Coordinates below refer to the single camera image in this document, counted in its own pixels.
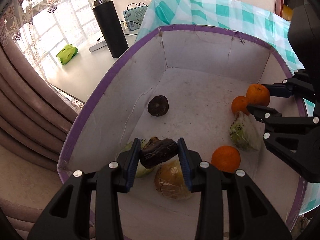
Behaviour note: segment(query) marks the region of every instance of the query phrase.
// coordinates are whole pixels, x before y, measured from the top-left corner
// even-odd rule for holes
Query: silver bottle rim
[[[106,2],[110,2],[111,0],[95,0],[92,4],[93,7],[97,7],[100,4],[106,3]]]

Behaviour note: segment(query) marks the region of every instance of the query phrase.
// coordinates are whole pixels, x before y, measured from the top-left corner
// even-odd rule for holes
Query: green tissue pack
[[[67,44],[64,48],[57,54],[57,58],[62,65],[67,64],[74,56],[78,53],[78,49],[73,47],[72,44]]]

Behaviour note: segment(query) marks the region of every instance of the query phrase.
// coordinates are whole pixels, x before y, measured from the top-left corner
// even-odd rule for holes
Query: orange
[[[270,103],[270,92],[261,84],[252,84],[249,86],[246,94],[249,104],[268,106]]]
[[[231,111],[233,114],[237,114],[239,111],[243,112],[246,115],[249,115],[249,111],[247,110],[247,105],[249,101],[246,97],[239,96],[233,99],[231,104]]]
[[[211,164],[220,171],[234,173],[240,166],[239,151],[232,146],[220,146],[211,157]]]

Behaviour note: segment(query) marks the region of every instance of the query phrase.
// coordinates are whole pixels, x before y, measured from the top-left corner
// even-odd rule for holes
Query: checkered tablecloth
[[[136,41],[157,27],[170,24],[210,25],[247,33],[271,44],[291,73],[303,69],[288,41],[290,22],[253,5],[236,0],[152,0]],[[306,100],[305,104],[312,116],[314,104]],[[319,204],[320,184],[309,183],[301,213]]]

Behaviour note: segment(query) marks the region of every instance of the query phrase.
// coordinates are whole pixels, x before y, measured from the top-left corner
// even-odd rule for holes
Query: black thermos
[[[114,58],[120,57],[129,47],[113,1],[96,0],[92,10],[111,55]]]

